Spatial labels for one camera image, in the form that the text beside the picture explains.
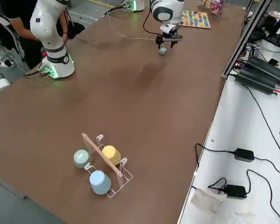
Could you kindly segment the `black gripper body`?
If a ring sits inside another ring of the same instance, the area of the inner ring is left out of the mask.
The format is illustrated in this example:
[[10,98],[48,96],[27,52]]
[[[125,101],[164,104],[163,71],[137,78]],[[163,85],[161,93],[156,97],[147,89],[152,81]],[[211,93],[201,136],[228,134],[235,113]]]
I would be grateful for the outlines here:
[[181,34],[178,34],[178,30],[176,29],[171,31],[169,34],[163,32],[161,38],[164,42],[179,42],[182,40],[183,36]]

